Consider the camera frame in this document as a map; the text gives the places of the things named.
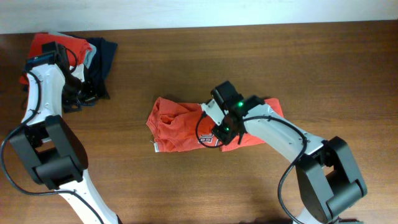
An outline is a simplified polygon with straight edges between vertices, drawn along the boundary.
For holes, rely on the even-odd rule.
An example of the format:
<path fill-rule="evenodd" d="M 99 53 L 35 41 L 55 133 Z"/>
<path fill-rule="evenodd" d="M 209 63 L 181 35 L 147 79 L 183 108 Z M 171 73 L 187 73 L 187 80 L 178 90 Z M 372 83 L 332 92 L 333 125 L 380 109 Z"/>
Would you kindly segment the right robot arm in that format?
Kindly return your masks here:
<path fill-rule="evenodd" d="M 215 122 L 212 133 L 222 144 L 250 134 L 290 162 L 279 180 L 277 197 L 293 223 L 339 223 L 340 214 L 366 196 L 364 178 L 343 139 L 326 140 L 304 131 L 258 96 L 244 98 L 229 81 L 216 86 L 211 96 L 201 108 Z M 283 184 L 292 170 L 304 205 L 298 216 L 291 214 L 282 199 Z"/>

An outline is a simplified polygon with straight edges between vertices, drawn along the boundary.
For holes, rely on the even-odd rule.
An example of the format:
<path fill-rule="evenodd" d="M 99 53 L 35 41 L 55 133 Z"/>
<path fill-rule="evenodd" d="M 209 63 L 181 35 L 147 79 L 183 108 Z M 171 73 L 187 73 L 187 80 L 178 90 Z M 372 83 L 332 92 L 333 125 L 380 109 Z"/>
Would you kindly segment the orange-red t-shirt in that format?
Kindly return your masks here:
<path fill-rule="evenodd" d="M 200 149 L 202 143 L 219 146 L 211 133 L 215 123 L 210 117 L 200 120 L 198 103 L 176 103 L 159 97 L 146 121 L 154 136 L 155 152 L 183 152 Z"/>

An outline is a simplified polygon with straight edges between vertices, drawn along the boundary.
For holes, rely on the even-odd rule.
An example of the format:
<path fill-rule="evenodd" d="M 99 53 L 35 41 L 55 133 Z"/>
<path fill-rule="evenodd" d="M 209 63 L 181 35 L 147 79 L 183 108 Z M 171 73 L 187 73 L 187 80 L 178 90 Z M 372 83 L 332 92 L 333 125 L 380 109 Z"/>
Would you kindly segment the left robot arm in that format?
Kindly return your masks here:
<path fill-rule="evenodd" d="M 91 181 L 85 148 L 62 118 L 108 96 L 84 64 L 70 65 L 70 49 L 55 41 L 41 48 L 24 67 L 29 82 L 24 118 L 4 141 L 11 143 L 31 179 L 47 187 L 41 196 L 60 195 L 83 223 L 120 223 Z"/>

